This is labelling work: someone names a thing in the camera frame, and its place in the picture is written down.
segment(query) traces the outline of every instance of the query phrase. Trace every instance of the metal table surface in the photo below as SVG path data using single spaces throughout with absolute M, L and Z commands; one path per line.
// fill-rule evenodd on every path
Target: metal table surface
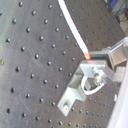
M 103 0 L 65 0 L 90 51 L 125 37 Z M 108 84 L 68 117 L 56 104 L 84 56 L 57 0 L 0 1 L 0 128 L 104 128 L 119 87 Z

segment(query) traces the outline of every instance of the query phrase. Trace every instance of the white wire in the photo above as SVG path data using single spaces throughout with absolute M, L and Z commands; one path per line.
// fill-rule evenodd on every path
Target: white wire
M 73 20 L 72 20 L 72 18 L 70 16 L 69 12 L 68 12 L 68 9 L 66 7 L 66 4 L 65 4 L 64 0 L 58 0 L 58 3 L 60 5 L 60 8 L 61 8 L 61 10 L 63 12 L 63 15 L 64 15 L 64 17 L 66 19 L 66 22 L 67 22 L 67 24 L 68 24 L 68 26 L 69 26 L 74 38 L 76 39 L 80 49 L 82 50 L 83 53 L 88 53 L 87 46 L 85 45 L 81 35 L 79 34 L 79 32 L 77 30 L 77 28 L 76 28 L 76 26 L 75 26 L 75 24 L 74 24 L 74 22 L 73 22 Z
M 93 90 L 91 90 L 91 91 L 86 91 L 86 90 L 84 90 L 84 93 L 85 93 L 85 95 L 92 95 L 92 94 L 98 92 L 104 85 L 105 85 L 105 84 L 102 83 L 100 86 L 98 86 L 97 88 L 95 88 L 95 89 L 93 89 Z

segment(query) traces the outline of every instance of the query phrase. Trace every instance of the screw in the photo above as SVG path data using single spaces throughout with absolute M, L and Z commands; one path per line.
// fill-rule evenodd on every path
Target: screw
M 16 72 L 19 72 L 20 71 L 20 68 L 19 67 L 16 67 L 15 70 L 16 70 Z
M 16 19 L 13 19 L 13 20 L 12 20 L 12 23 L 13 23 L 13 24 L 16 24 L 16 22 L 17 22 Z
M 22 113 L 22 117 L 25 118 L 26 117 L 26 114 L 25 113 Z
M 7 113 L 10 114 L 10 112 L 11 112 L 11 110 L 10 110 L 10 108 L 8 108 L 8 109 L 7 109 Z
M 39 117 L 36 117 L 36 121 L 38 121 L 40 118 Z
M 22 7 L 23 6 L 23 2 L 19 2 L 19 6 Z
M 3 60 L 0 60 L 0 65 L 4 65 L 4 61 Z
M 25 47 L 21 47 L 21 51 L 24 52 L 24 50 L 25 50 Z
M 65 112 L 67 112 L 68 111 L 68 105 L 65 104 L 63 109 Z
M 3 14 L 3 11 L 2 11 L 2 10 L 0 10 L 0 16 L 2 16 L 2 14 Z
M 7 38 L 7 39 L 6 39 L 6 43 L 7 43 L 7 44 L 10 44 L 10 42 L 11 42 L 11 39 L 10 39 L 10 38 Z
M 26 28 L 27 33 L 29 33 L 29 32 L 30 32 L 30 30 L 31 30 L 30 28 Z
M 36 11 L 32 11 L 32 15 L 35 16 L 36 15 Z
M 39 55 L 35 55 L 35 59 L 38 59 L 39 58 Z

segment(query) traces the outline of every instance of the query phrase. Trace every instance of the metal clamp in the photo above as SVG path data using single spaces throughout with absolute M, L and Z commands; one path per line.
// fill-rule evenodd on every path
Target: metal clamp
M 106 77 L 113 82 L 122 82 L 125 67 L 117 67 L 116 72 L 113 69 L 115 65 L 126 60 L 125 51 L 123 50 L 124 44 L 126 46 L 126 40 L 127 38 L 124 38 L 112 48 L 91 52 L 92 60 L 83 60 L 79 64 L 57 104 L 64 116 L 69 114 L 75 100 L 85 101 L 85 91 L 91 90 L 88 79 L 92 78 L 97 87 L 106 84 Z

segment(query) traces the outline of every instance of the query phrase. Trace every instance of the bolt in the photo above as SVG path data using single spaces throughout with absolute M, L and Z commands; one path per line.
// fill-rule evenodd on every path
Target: bolt
M 68 111 L 68 105 L 65 104 L 63 109 L 64 109 L 65 112 L 67 112 Z

